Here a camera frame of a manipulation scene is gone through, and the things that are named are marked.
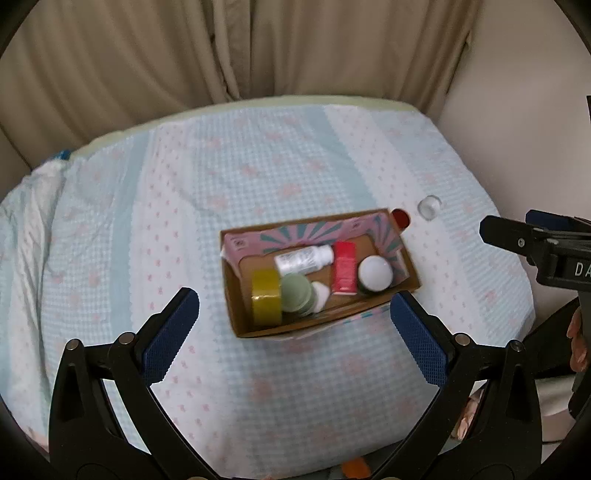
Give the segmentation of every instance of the red bottle cap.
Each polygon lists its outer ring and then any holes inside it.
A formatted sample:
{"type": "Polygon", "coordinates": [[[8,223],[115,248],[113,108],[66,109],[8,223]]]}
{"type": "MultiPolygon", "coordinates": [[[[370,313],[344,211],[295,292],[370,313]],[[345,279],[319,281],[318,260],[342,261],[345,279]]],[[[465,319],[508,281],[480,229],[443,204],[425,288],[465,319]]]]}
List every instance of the red bottle cap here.
{"type": "Polygon", "coordinates": [[[398,228],[400,228],[401,232],[406,230],[410,225],[409,215],[400,208],[392,210],[392,217],[394,218],[394,221],[396,222],[396,225],[398,225],[398,228]]]}

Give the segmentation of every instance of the green jar lid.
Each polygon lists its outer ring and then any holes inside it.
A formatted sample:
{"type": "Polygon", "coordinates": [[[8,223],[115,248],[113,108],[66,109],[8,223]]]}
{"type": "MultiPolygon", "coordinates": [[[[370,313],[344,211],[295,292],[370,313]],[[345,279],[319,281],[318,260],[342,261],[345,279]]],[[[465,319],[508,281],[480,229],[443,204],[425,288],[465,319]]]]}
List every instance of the green jar lid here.
{"type": "Polygon", "coordinates": [[[316,291],[305,275],[289,273],[281,279],[281,310],[305,316],[315,303],[316,291]]]}

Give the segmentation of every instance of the blue gripper pad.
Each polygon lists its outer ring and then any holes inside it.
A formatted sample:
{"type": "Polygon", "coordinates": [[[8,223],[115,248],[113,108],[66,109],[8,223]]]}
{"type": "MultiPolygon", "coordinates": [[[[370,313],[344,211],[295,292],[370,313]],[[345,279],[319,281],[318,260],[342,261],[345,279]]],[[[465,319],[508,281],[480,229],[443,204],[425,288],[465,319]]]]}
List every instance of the blue gripper pad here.
{"type": "Polygon", "coordinates": [[[439,388],[445,385],[447,355],[401,293],[392,297],[390,318],[421,369],[425,380],[439,388]]]}
{"type": "MultiPolygon", "coordinates": [[[[160,315],[167,314],[167,309],[168,307],[160,315]]],[[[146,385],[164,379],[198,316],[199,296],[195,291],[189,290],[177,308],[164,319],[164,324],[144,349],[142,377],[146,385]]]]}
{"type": "Polygon", "coordinates": [[[573,230],[573,225],[569,217],[542,212],[540,210],[530,210],[527,212],[525,214],[525,223],[557,232],[570,232],[573,230]]]}

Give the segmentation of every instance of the cardboard box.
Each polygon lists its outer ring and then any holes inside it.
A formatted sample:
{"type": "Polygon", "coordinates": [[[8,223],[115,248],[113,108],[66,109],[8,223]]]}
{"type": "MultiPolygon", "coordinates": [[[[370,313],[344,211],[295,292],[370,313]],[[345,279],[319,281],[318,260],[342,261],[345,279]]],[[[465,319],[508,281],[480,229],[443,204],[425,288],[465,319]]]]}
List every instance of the cardboard box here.
{"type": "MultiPolygon", "coordinates": [[[[270,223],[267,225],[255,225],[244,228],[236,228],[231,230],[224,230],[220,233],[220,244],[223,246],[224,238],[227,234],[238,235],[247,232],[261,232],[264,230],[275,229],[284,226],[304,225],[316,222],[332,222],[335,220],[347,220],[365,215],[385,213],[389,219],[390,227],[400,235],[400,230],[387,209],[367,210],[365,212],[347,213],[343,215],[333,215],[327,217],[318,217],[312,219],[290,220],[281,223],[270,223]]],[[[349,238],[348,241],[354,242],[356,245],[356,260],[359,264],[364,258],[378,253],[374,241],[369,234],[363,233],[354,238],[349,238]]],[[[284,324],[279,327],[265,328],[255,327],[252,322],[252,308],[251,308],[251,279],[252,272],[262,268],[275,268],[273,258],[276,255],[297,250],[307,245],[314,245],[315,243],[301,243],[291,248],[281,249],[270,252],[266,255],[251,255],[242,258],[238,263],[238,272],[232,268],[230,262],[222,258],[222,272],[225,284],[226,303],[228,305],[228,314],[232,329],[239,338],[256,338],[268,335],[279,335],[281,333],[291,332],[293,330],[305,329],[317,326],[323,323],[332,322],[346,318],[357,313],[369,310],[381,304],[387,303],[392,296],[401,290],[414,291],[419,288],[420,283],[417,277],[417,272],[408,255],[404,244],[402,244],[398,253],[402,256],[407,272],[408,278],[396,286],[388,288],[380,293],[373,295],[366,295],[358,293],[354,296],[346,295],[331,295],[324,309],[320,313],[312,316],[299,318],[294,314],[283,314],[284,324]]],[[[318,272],[308,274],[310,281],[321,281],[327,286],[332,285],[332,265],[324,267],[318,272]]]]}

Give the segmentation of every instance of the light blue bedsheet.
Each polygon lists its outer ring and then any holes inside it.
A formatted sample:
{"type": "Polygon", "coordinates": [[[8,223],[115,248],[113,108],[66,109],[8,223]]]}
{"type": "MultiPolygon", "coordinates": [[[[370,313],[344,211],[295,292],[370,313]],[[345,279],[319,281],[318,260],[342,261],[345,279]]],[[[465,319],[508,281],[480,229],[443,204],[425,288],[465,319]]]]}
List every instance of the light blue bedsheet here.
{"type": "Polygon", "coordinates": [[[222,229],[376,207],[409,212],[403,240],[423,285],[416,297],[450,330],[504,345],[529,328],[521,264],[478,236],[496,209],[426,117],[237,108],[52,160],[2,202],[0,393],[43,442],[67,340],[111,343],[189,286],[200,318],[154,392],[220,474],[298,475],[400,440],[436,390],[387,309],[307,338],[239,340],[219,260],[222,229]],[[432,222],[416,211],[428,194],[444,204],[432,222]]]}

